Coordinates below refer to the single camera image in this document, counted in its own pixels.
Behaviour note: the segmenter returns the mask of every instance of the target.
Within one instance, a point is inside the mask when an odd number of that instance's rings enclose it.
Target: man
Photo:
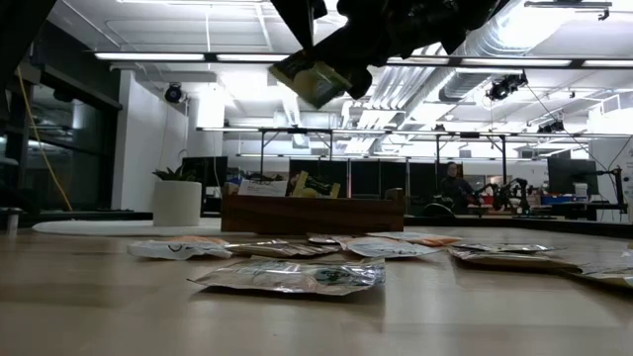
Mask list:
[[[467,214],[468,204],[473,197],[473,187],[457,176],[457,168],[457,163],[448,162],[447,177],[442,181],[440,189],[444,197],[453,200],[453,214]]]

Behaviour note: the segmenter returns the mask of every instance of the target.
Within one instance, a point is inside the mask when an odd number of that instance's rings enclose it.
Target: table surface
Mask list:
[[[621,258],[630,240],[494,228],[411,228]],[[143,238],[0,236],[0,355],[631,355],[633,298],[561,276],[464,269],[446,253],[390,261],[344,298],[203,291],[227,260],[126,253]]]

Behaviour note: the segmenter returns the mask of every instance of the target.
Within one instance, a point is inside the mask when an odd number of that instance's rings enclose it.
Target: cable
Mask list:
[[[33,118],[33,113],[31,112],[31,105],[29,104],[29,99],[27,99],[28,98],[27,90],[24,87],[24,80],[22,79],[22,70],[20,69],[20,66],[18,66],[18,79],[20,79],[20,89],[22,89],[22,96],[24,98],[25,106],[27,107],[27,114],[31,121],[31,125],[33,125],[33,132],[35,133],[36,139],[38,140],[38,145],[40,146],[40,153],[42,154],[42,158],[44,159],[46,167],[48,168],[48,172],[50,173],[50,177],[52,178],[52,181],[55,183],[55,186],[57,186],[57,190],[59,190],[59,194],[61,194],[61,198],[63,198],[63,201],[66,204],[66,207],[68,208],[68,210],[72,212],[72,206],[70,205],[70,202],[68,201],[66,192],[64,192],[63,188],[61,188],[61,185],[59,184],[59,181],[57,180],[57,177],[55,176],[55,172],[52,170],[52,167],[50,166],[50,162],[48,162],[48,157],[46,157],[46,152],[44,151],[44,147],[42,146],[42,141],[40,140],[40,134],[38,133],[38,126],[36,125],[36,121]]]
[[[169,104],[166,102],[165,111],[167,115],[165,116],[165,127],[162,130],[162,146],[160,147],[160,156],[158,156],[158,167],[156,169],[160,169],[160,165],[162,164],[162,153],[165,150],[165,138],[167,137],[167,126],[169,125]]]
[[[216,164],[216,161],[218,160],[216,155],[216,133],[211,133],[211,145],[214,148],[214,176],[216,177],[216,183],[218,184],[218,195],[220,195],[220,199],[222,199],[222,187],[220,186],[220,179],[218,179],[218,165]]]

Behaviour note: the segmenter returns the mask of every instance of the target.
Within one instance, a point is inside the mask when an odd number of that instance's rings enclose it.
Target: wooden box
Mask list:
[[[402,231],[402,200],[276,198],[226,195],[222,231],[266,234]]]

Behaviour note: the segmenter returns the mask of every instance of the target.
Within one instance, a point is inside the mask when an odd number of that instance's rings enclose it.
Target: plant pot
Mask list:
[[[159,181],[154,184],[154,226],[197,226],[200,224],[202,184]]]

